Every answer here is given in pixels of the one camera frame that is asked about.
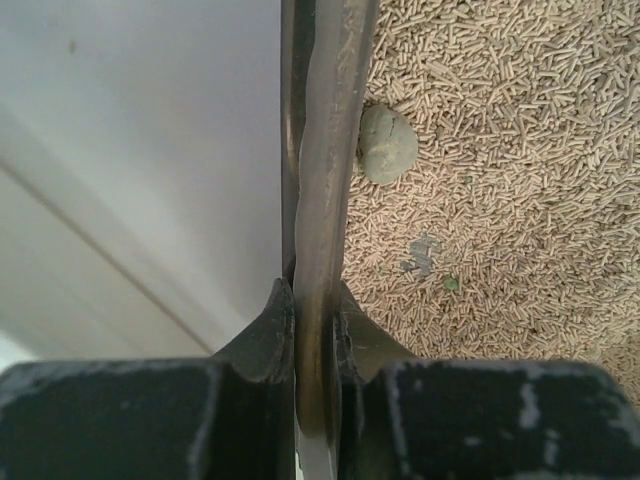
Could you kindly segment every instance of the gray speck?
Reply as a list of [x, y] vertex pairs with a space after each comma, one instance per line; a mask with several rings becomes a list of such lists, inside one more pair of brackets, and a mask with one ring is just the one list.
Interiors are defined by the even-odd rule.
[[547, 440], [544, 443], [544, 463], [549, 467], [554, 467], [558, 458], [558, 452], [560, 451], [560, 447], [558, 446], [560, 435], [555, 430], [550, 429], [545, 433]]
[[442, 246], [437, 238], [430, 237], [427, 234], [411, 242], [409, 244], [409, 253], [413, 257], [415, 265], [414, 269], [420, 269], [420, 275], [426, 277], [433, 269], [432, 255], [442, 251]]
[[482, 445], [482, 439], [474, 436], [464, 437], [463, 442], [467, 447], [478, 447]]
[[520, 395], [524, 403], [522, 410], [520, 410], [520, 427], [525, 429], [535, 428], [540, 419], [540, 410], [538, 410], [533, 384], [530, 382], [525, 383], [520, 389]]
[[506, 430], [500, 430], [500, 436], [506, 440], [513, 440], [516, 438], [512, 433], [507, 432]]

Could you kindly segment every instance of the metal rod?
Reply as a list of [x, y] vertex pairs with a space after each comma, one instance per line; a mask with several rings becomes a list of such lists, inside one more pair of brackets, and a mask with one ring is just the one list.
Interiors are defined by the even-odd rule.
[[[307, 478], [337, 475], [340, 391], [333, 323], [340, 304], [347, 196], [377, 7], [377, 0], [316, 2], [299, 151], [293, 275], [298, 449]], [[295, 26], [292, 31], [283, 25], [293, 34]], [[290, 138], [283, 132], [285, 140]], [[295, 145], [295, 135], [291, 143]], [[295, 147], [283, 148], [295, 156]]]

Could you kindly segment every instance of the gray clump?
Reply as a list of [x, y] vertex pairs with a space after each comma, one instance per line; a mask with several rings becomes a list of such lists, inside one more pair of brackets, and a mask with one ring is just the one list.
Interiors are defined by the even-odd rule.
[[388, 185], [418, 158], [418, 138], [405, 117], [376, 105], [362, 116], [360, 149], [360, 163], [367, 178]]

